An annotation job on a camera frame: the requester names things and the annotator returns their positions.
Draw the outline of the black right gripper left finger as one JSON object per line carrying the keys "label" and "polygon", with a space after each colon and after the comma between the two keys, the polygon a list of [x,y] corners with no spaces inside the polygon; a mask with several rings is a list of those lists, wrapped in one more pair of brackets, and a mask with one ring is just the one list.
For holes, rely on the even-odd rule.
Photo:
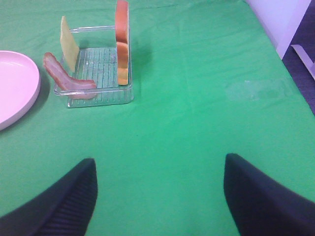
{"label": "black right gripper left finger", "polygon": [[98,195],[96,164],[85,158],[45,191],[0,218],[2,236],[83,236]]}

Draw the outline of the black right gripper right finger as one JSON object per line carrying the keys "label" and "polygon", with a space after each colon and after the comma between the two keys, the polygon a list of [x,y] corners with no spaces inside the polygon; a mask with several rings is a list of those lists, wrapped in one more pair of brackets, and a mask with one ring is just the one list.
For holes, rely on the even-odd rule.
{"label": "black right gripper right finger", "polygon": [[225,158],[223,190],[242,236],[313,236],[315,204],[241,156]]}

